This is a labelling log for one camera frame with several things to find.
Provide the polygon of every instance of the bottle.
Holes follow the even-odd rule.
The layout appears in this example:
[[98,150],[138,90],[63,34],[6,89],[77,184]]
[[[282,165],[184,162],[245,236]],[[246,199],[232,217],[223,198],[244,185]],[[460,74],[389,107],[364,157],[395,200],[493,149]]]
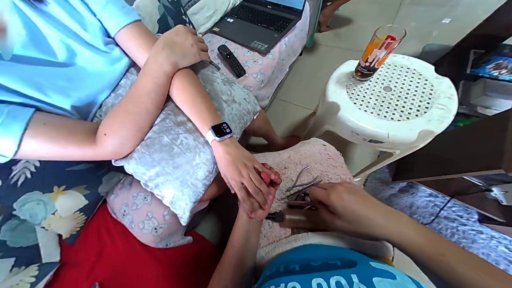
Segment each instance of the bottle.
[[279,223],[282,228],[327,230],[327,224],[318,210],[283,209],[269,213],[266,219]]

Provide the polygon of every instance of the bare foot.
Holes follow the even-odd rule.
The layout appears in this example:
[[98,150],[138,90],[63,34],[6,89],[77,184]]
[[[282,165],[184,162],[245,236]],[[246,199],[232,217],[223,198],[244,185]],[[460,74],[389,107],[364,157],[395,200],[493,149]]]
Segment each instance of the bare foot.
[[328,9],[324,9],[320,12],[320,17],[318,18],[318,30],[320,33],[332,30],[331,27],[329,27],[332,15],[334,15],[334,13],[331,13]]
[[281,137],[277,143],[268,144],[268,151],[275,152],[285,150],[297,145],[300,141],[301,138],[299,136]]

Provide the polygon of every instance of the light blue shirt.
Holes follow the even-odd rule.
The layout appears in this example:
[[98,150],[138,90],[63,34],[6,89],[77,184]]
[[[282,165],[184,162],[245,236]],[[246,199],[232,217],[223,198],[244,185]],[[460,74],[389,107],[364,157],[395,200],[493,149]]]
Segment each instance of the light blue shirt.
[[132,65],[114,35],[140,20],[124,0],[13,1],[22,36],[10,60],[0,57],[0,163],[36,110],[93,118]]

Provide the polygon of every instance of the laptop screen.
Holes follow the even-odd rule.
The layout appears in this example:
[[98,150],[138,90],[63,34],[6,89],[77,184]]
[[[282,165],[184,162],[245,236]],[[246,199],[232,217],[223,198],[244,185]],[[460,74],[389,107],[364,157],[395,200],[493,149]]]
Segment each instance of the laptop screen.
[[304,2],[306,0],[268,0],[269,2],[285,5],[288,7],[296,8],[302,10],[304,7]]

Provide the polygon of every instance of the black cable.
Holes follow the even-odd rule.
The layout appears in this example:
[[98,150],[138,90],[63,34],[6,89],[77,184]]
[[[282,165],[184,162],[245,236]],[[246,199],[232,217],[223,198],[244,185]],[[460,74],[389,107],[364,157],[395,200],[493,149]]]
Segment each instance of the black cable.
[[434,216],[434,218],[432,218],[432,220],[430,220],[429,222],[427,223],[422,223],[423,225],[427,226],[427,225],[430,225],[432,223],[434,223],[434,221],[437,219],[437,217],[439,217],[439,214],[441,214],[441,212],[444,210],[444,208],[446,208],[446,206],[448,206],[448,204],[450,204],[450,202],[455,199],[455,197],[459,197],[459,196],[468,196],[468,195],[473,195],[473,194],[478,194],[478,193],[483,193],[483,192],[492,192],[492,189],[485,189],[485,190],[482,190],[482,191],[477,191],[477,192],[473,192],[473,193],[469,193],[469,194],[459,194],[459,195],[454,195],[454,196],[451,196],[448,201],[446,201],[445,204],[443,204],[443,206],[439,209],[439,211],[437,211],[436,215]]

